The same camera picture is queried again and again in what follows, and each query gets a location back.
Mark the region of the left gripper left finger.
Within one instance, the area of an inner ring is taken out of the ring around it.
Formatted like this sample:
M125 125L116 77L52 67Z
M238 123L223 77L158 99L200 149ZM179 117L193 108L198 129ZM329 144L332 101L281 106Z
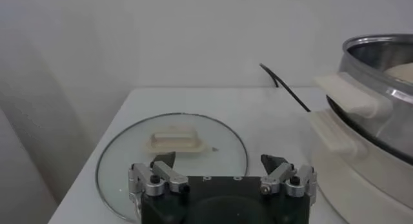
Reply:
M175 152L158 154L149 166L133 163L128 170L128 189L130 198L142 194L159 197L166 192L186 194L189 192L189 178L173 170Z

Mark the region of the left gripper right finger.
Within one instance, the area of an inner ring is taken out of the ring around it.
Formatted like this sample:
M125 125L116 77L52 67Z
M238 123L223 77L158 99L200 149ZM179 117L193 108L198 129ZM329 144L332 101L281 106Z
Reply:
M317 196L317 172L314 167L302 165L298 169L285 158L261 155L267 175L260 179L260 191L263 195L278 194L281 187L285 188L287 196L309 198Z

